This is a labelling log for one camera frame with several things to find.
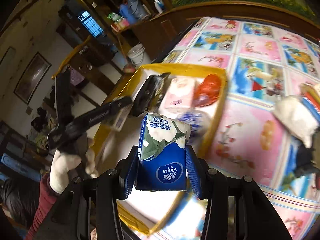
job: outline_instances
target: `white bucket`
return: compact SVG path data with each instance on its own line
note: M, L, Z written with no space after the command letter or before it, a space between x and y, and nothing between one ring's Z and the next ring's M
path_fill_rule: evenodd
M130 49L128 51L128 57L131 59L132 64L135 64L137 67L145 64L151 64L151 59L144 51L142 44L138 44Z

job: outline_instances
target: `window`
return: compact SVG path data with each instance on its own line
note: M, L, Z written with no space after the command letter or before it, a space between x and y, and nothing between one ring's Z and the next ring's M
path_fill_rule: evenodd
M80 14L78 16L78 19L94 37L99 36L103 32L99 24L97 24L97 22L92 18L92 16L90 16L87 11Z

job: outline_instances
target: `bucket handle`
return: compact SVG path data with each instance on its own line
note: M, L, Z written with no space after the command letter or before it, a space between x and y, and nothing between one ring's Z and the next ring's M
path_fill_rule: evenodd
M141 57L140 62L139 62L139 63L134 63L134 62L131 60L132 64L134 64L134 65L139 65L139 64L141 64L141 62L143 61L144 50L145 50L145 49L143 48L142 57Z

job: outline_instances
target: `red package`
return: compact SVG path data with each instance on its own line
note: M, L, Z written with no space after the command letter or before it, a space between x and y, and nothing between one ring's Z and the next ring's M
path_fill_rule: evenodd
M196 88L193 96L194 106L208 106L219 98L221 79L214 74L206 76L204 81Z

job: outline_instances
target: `hand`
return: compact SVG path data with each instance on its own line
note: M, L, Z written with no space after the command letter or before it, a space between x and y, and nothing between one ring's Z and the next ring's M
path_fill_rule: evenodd
M93 144L93 140L88 138L88 146ZM85 153L87 158L85 172L91 176L91 178L98 177L98 172L95 169L94 151L88 149ZM61 194L69 184L68 171L71 171L79 166L81 163L81 157L79 155L72 155L60 152L56 150L51 164L50 170L50 187L53 191Z

